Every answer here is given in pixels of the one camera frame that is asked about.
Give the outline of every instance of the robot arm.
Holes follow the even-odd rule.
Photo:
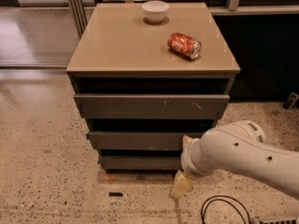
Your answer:
[[[270,147],[262,128],[239,121],[186,139],[170,197],[178,199],[204,175],[222,169],[259,180],[299,200],[299,153]]]

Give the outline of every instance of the white bowl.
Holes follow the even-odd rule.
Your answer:
[[[162,1],[149,1],[142,5],[142,9],[150,23],[159,23],[165,18],[169,5]]]

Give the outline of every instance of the black cable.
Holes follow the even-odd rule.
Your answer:
[[[250,224],[250,216],[249,216],[249,212],[246,209],[246,207],[240,201],[238,201],[237,199],[235,199],[233,197],[230,197],[230,196],[225,196],[225,195],[216,195],[216,196],[210,197],[210,198],[205,200],[205,202],[203,203],[202,208],[201,208],[201,218],[202,218],[203,224],[205,224],[205,217],[206,217],[207,208],[209,207],[209,205],[211,203],[216,202],[216,201],[222,201],[222,202],[226,202],[226,203],[230,204],[237,211],[237,213],[242,217],[244,223],[246,223],[246,220],[244,219],[244,217],[242,216],[240,211],[232,203],[229,203],[228,201],[226,201],[224,199],[219,199],[219,198],[227,198],[227,199],[231,199],[231,200],[235,201],[236,203],[239,203],[243,207],[243,209],[245,210],[247,218],[248,218],[248,223]]]

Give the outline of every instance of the tabletop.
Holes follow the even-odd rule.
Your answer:
[[[67,67],[76,73],[237,74],[240,68],[205,3],[169,3],[166,18],[150,24],[142,4],[98,4]],[[189,60],[167,46],[172,33],[202,43]]]

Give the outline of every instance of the can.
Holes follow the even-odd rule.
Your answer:
[[[172,50],[183,54],[194,60],[199,56],[202,49],[200,41],[181,33],[173,33],[167,41],[167,45]]]

